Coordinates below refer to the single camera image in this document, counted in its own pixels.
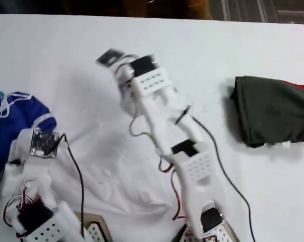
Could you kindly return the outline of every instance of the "wrinkled fabric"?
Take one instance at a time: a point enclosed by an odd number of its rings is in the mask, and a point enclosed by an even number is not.
[[[304,142],[304,85],[236,77],[231,98],[238,112],[241,137],[248,146]]]
[[[22,92],[0,96],[0,170],[7,162],[11,142],[22,129],[38,127],[51,132],[55,126],[50,110],[34,96]]]

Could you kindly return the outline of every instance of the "perforated plastic part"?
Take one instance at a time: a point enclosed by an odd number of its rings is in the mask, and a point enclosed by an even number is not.
[[[89,226],[88,232],[94,242],[107,242],[102,235],[103,232],[100,230],[99,226],[96,223],[92,223]]]
[[[166,71],[162,68],[158,68],[133,78],[131,84],[135,94],[143,97],[172,85],[172,82],[168,80]]]
[[[224,225],[218,225],[209,232],[207,232],[205,237],[215,235],[217,236],[218,242],[237,242],[238,239],[231,233],[231,231],[227,230]],[[182,238],[179,242],[215,242],[215,238],[208,238],[208,239],[198,239],[192,235],[192,231],[190,228],[186,228],[183,233]]]
[[[210,175],[210,159],[204,154],[196,155],[185,164],[185,168],[190,179],[196,182]]]
[[[65,230],[53,217],[26,237],[27,242],[57,242],[65,236]]]

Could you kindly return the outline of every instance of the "white cloth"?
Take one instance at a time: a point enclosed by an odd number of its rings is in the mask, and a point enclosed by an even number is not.
[[[148,137],[129,136],[129,122],[130,118],[125,118],[101,123],[75,138],[68,137],[84,180],[85,211],[104,217],[114,241],[171,241],[184,222],[171,219],[177,201],[170,174],[158,170],[159,158]],[[146,129],[142,124],[143,120],[138,119],[134,130],[140,126]],[[145,151],[139,151],[142,143]],[[140,153],[142,158],[135,159]],[[50,170],[57,198],[79,211],[79,175],[63,143]],[[146,238],[146,229],[153,237]]]

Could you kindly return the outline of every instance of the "dark green fabric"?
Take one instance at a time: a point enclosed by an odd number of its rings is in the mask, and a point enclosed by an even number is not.
[[[231,95],[250,147],[304,141],[304,89],[281,80],[236,77]]]

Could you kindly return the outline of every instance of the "red wire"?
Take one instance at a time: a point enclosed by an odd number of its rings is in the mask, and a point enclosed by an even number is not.
[[[116,71],[115,71],[115,75],[118,73],[118,71],[120,70],[121,67],[123,67],[123,66],[125,66],[125,65],[128,65],[128,64],[129,64],[129,62],[126,62],[126,63],[123,63],[123,64],[119,65],[119,66],[117,67]]]
[[[4,223],[5,223],[8,227],[11,227],[11,228],[12,228],[13,226],[11,226],[11,225],[6,221],[6,211],[7,211],[8,203],[9,203],[9,200],[8,200],[7,203],[5,204],[5,207],[4,207],[4,210],[3,210],[2,217],[3,217]]]
[[[205,237],[205,238],[203,238],[203,241],[206,241],[206,239],[211,239],[211,238],[214,238],[214,242],[218,242],[218,238],[217,238],[217,236],[216,235],[211,235],[211,236],[208,236],[208,237]]]
[[[192,232],[186,232],[185,233],[185,236],[187,236],[187,237],[190,237],[190,236],[193,236],[193,234],[192,234]],[[218,238],[217,238],[217,236],[216,235],[210,235],[210,236],[208,236],[208,237],[205,237],[205,238],[203,238],[203,241],[206,241],[206,240],[209,240],[209,239],[211,239],[211,238],[214,238],[214,242],[218,242]]]
[[[21,195],[21,205],[20,205],[20,210],[24,207],[25,205],[25,188],[22,191],[22,195]]]
[[[19,210],[21,210],[21,209],[24,207],[24,205],[26,204],[25,198],[28,198],[28,199],[31,201],[31,203],[33,203],[33,199],[31,199],[29,196],[25,195],[25,189],[24,189],[23,192],[22,192],[22,195],[21,195],[21,205],[20,205]],[[6,221],[7,207],[8,207],[9,205],[11,205],[11,204],[14,202],[14,199],[13,199],[11,202],[10,202],[10,201],[11,201],[11,200],[8,200],[8,201],[6,202],[6,204],[5,204],[5,206],[4,206],[4,209],[3,209],[3,213],[2,213],[3,221],[4,221],[4,223],[5,223],[8,227],[12,227],[12,225],[10,225],[10,224]]]
[[[173,170],[173,172],[171,174],[171,185],[172,185],[172,188],[173,188],[173,191],[175,193],[176,200],[177,200],[177,211],[176,211],[176,214],[174,215],[174,217],[172,218],[172,220],[177,220],[177,219],[186,218],[186,217],[178,215],[180,213],[180,210],[181,210],[181,202],[180,202],[180,197],[178,195],[178,192],[177,192],[177,190],[174,186],[174,182],[173,182],[173,174],[174,173],[175,173],[175,170]]]
[[[173,164],[170,164],[167,169],[162,170],[162,161],[163,161],[162,156],[160,156],[160,163],[158,163],[158,169],[163,173],[168,173],[172,169]]]

